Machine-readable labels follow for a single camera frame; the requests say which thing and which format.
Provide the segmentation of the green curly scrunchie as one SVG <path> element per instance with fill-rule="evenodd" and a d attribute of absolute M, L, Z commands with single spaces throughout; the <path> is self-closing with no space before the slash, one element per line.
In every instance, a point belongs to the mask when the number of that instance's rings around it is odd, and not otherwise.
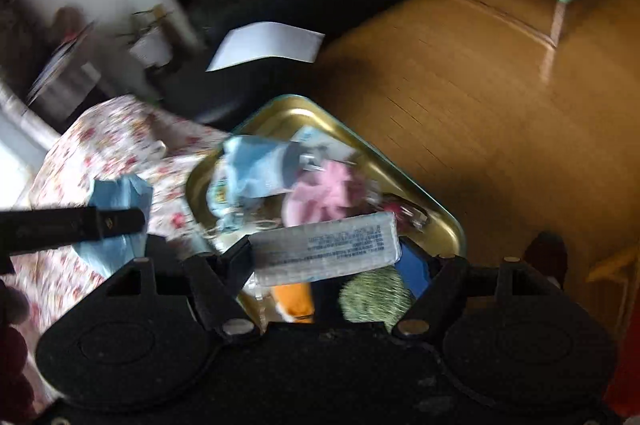
<path fill-rule="evenodd" d="M 344 284 L 338 295 L 346 321 L 383 323 L 389 332 L 413 301 L 410 289 L 392 266 L 358 273 Z"/>

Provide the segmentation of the pink leopard hair clip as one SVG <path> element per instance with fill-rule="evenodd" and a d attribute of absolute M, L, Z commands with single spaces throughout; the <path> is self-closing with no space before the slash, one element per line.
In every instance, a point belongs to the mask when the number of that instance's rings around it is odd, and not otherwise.
<path fill-rule="evenodd" d="M 425 209 L 395 194 L 385 194 L 380 207 L 382 211 L 395 216 L 399 232 L 423 231 L 430 223 L 430 216 Z"/>

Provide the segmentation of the small white tissue packet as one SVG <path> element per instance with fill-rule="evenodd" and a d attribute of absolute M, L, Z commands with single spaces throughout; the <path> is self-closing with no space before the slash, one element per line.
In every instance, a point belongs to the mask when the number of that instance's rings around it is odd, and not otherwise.
<path fill-rule="evenodd" d="M 401 258 L 396 219 L 386 211 L 258 232 L 248 237 L 263 286 L 356 275 Z"/>

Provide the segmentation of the orange navy fabric pouch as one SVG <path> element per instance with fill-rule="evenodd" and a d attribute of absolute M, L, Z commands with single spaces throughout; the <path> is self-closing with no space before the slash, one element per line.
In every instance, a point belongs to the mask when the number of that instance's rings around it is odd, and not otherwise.
<path fill-rule="evenodd" d="M 271 296 L 286 322 L 314 322 L 314 300 L 309 283 L 272 286 Z"/>

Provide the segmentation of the blue surgical masks pile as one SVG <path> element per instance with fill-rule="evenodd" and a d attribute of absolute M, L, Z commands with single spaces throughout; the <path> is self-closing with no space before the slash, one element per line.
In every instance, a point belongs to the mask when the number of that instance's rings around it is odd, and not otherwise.
<path fill-rule="evenodd" d="M 88 205 L 98 211 L 101 236 L 74 249 L 104 279 L 144 256 L 152 197 L 152 185 L 135 174 L 94 182 Z"/>

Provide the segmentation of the pink drawstring pouch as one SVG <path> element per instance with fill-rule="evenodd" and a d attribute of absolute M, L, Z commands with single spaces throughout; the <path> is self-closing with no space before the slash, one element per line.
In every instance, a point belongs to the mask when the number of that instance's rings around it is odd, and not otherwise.
<path fill-rule="evenodd" d="M 304 172 L 282 203 L 285 228 L 326 223 L 358 215 L 370 186 L 354 166 L 325 160 L 320 170 Z"/>

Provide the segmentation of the blue face mask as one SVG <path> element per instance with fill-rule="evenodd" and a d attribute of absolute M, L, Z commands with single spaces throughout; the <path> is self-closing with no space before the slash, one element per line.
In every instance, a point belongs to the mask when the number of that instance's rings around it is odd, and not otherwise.
<path fill-rule="evenodd" d="M 302 170 L 303 145 L 257 136 L 234 136 L 224 145 L 224 175 L 231 203 L 291 189 Z"/>

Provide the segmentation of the large white tissue packet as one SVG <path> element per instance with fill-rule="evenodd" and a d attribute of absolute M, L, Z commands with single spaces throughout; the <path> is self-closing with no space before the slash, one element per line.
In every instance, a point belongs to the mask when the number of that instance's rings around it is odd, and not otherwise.
<path fill-rule="evenodd" d="M 356 151 L 354 148 L 331 136 L 320 128 L 305 125 L 293 134 L 291 140 L 305 148 L 311 148 L 321 159 L 348 162 Z"/>

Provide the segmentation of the floral tablecloth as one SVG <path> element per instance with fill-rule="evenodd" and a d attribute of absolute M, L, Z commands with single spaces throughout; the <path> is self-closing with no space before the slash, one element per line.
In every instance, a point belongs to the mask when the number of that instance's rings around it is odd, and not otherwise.
<path fill-rule="evenodd" d="M 206 252 L 209 247 L 186 206 L 184 185 L 194 167 L 226 137 L 132 96 L 120 96 L 89 108 L 56 141 L 27 205 L 84 205 L 96 180 L 136 174 L 153 187 L 149 232 L 163 237 L 179 259 Z M 36 414 L 52 399 L 35 367 L 37 341 L 103 278 L 71 247 L 18 256 L 13 264 L 14 275 L 5 275 L 1 282 L 20 291 L 29 304 L 28 318 L 17 328 L 28 346 L 24 374 L 34 391 Z"/>

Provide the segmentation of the teal gold metal tin tray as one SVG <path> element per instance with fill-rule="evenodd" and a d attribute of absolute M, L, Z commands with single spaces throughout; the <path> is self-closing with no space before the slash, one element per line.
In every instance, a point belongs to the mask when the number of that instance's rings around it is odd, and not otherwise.
<path fill-rule="evenodd" d="M 186 179 L 228 292 L 259 324 L 392 327 L 465 236 L 437 200 L 302 96 L 282 96 Z"/>

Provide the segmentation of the dark side table with magazines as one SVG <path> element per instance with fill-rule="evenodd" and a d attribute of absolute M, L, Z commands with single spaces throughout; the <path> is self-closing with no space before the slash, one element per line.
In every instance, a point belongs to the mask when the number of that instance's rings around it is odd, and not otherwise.
<path fill-rule="evenodd" d="M 94 89 L 107 98 L 126 94 L 124 63 L 122 48 L 90 23 L 56 48 L 26 103 L 53 122 L 64 122 Z"/>

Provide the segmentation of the potted plant white pot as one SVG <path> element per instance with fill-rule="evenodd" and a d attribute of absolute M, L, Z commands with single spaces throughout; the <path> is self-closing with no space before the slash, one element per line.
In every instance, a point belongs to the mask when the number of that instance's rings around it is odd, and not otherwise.
<path fill-rule="evenodd" d="M 130 14 L 130 31 L 122 36 L 128 52 L 144 68 L 161 68 L 174 59 L 174 47 L 166 30 L 167 12 L 161 4 Z"/>

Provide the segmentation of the white paper sheet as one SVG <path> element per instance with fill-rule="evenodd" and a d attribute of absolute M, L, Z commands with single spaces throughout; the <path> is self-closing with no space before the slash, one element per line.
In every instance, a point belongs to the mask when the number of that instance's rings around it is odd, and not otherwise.
<path fill-rule="evenodd" d="M 314 63 L 324 35 L 277 22 L 257 22 L 230 30 L 210 60 L 207 72 L 263 59 Z"/>

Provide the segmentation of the black leather sofa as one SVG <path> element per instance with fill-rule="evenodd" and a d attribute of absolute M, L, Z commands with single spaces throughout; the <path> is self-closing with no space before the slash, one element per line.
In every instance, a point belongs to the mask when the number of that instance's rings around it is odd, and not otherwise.
<path fill-rule="evenodd" d="M 402 0 L 179 0 L 205 49 L 160 78 L 162 107 L 203 125 L 230 129 L 281 94 L 303 94 L 309 67 L 262 58 L 223 70 L 208 64 L 232 29 L 278 22 L 322 33 L 332 42 Z"/>

